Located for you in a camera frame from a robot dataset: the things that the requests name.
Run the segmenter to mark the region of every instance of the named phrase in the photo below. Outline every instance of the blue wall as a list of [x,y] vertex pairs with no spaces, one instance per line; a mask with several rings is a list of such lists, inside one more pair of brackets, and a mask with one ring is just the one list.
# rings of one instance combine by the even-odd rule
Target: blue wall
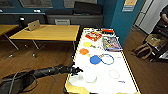
[[[34,9],[40,9],[42,13],[49,8],[23,8],[19,0],[11,0],[13,2],[14,8],[0,8],[3,13],[34,13]],[[51,0],[53,9],[65,9],[63,0]],[[103,5],[104,0],[98,0],[98,4]]]
[[119,41],[121,45],[124,44],[126,37],[129,34],[131,26],[133,25],[136,16],[138,15],[144,0],[137,0],[133,12],[122,12],[125,0],[106,0],[104,4],[108,4],[108,8],[113,11],[104,10],[106,15],[104,15],[104,25],[107,28],[113,28],[116,35],[119,36]]

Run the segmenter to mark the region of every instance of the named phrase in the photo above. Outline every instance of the floor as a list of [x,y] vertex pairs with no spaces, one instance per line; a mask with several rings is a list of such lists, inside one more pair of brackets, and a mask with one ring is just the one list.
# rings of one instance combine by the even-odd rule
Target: floor
[[[130,51],[141,45],[145,37],[143,32],[131,30],[123,45],[125,57],[142,94],[168,94],[168,63],[150,62],[149,58],[140,59]],[[13,40],[20,48],[16,51],[3,36],[0,39],[0,79],[24,68],[41,69],[72,63],[74,50],[71,42],[37,41],[38,45],[45,47],[34,58],[32,54],[36,48],[31,41]],[[57,74],[39,78],[38,86],[24,94],[63,94],[66,77],[67,74]]]

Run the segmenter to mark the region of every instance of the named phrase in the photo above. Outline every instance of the desk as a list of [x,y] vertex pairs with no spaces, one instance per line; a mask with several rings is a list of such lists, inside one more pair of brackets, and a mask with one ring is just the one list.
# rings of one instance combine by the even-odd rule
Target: desk
[[74,41],[78,34],[79,26],[77,25],[40,25],[33,31],[27,31],[26,28],[10,37],[10,39],[32,40],[36,48],[38,45],[34,40],[57,40],[57,41]]
[[[91,31],[97,32],[96,29],[85,29],[83,31],[74,58],[75,65],[73,67],[79,67],[83,69],[84,72],[80,72],[78,75],[68,76],[65,84],[67,92],[75,94],[140,94],[123,52],[109,52],[99,49],[103,45],[102,37],[95,42],[85,37],[85,35]],[[85,42],[90,42],[93,46],[97,47],[85,47]],[[105,64],[101,61],[96,65],[91,64],[90,58],[80,53],[80,49],[82,48],[88,49],[90,56],[101,55],[102,53],[109,54],[114,58],[114,62],[112,64]],[[93,82],[86,82],[83,77],[87,67],[90,68],[89,72],[93,72],[97,77]]]
[[5,35],[5,37],[12,43],[12,45],[19,50],[19,48],[12,42],[12,40],[9,39],[9,37],[6,35],[7,32],[15,29],[19,25],[0,25],[0,36]]

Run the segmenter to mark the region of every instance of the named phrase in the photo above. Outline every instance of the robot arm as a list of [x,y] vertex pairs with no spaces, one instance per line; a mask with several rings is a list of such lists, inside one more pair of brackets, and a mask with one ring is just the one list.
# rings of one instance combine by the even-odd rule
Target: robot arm
[[29,72],[20,72],[9,75],[2,79],[0,84],[0,94],[19,94],[24,91],[29,85],[31,85],[36,79],[56,75],[58,73],[71,73],[77,75],[78,72],[83,72],[79,67],[69,66],[54,66],[38,70],[30,70]]

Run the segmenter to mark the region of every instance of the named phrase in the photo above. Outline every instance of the table leg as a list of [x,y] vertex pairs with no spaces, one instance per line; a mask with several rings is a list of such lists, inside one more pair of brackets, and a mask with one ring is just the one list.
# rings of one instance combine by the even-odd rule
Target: table leg
[[34,45],[36,46],[36,48],[39,49],[37,43],[34,40],[32,40],[32,41],[33,41]]
[[6,35],[6,34],[4,34],[5,35],[5,37],[10,41],[10,43],[12,43],[12,45],[17,49],[17,50],[19,50],[19,48],[15,45],[15,43]]
[[32,40],[32,41],[33,41],[34,45],[35,45],[36,48],[37,48],[37,51],[35,51],[35,52],[33,53],[33,57],[36,58],[36,53],[39,52],[40,49],[42,49],[42,48],[45,47],[45,46],[42,45],[41,47],[39,47],[39,46],[37,45],[37,43],[36,43],[34,40]]
[[74,41],[73,41],[73,47],[74,47],[74,51],[75,51],[75,48],[76,48],[76,47],[75,47],[75,42],[74,42]]

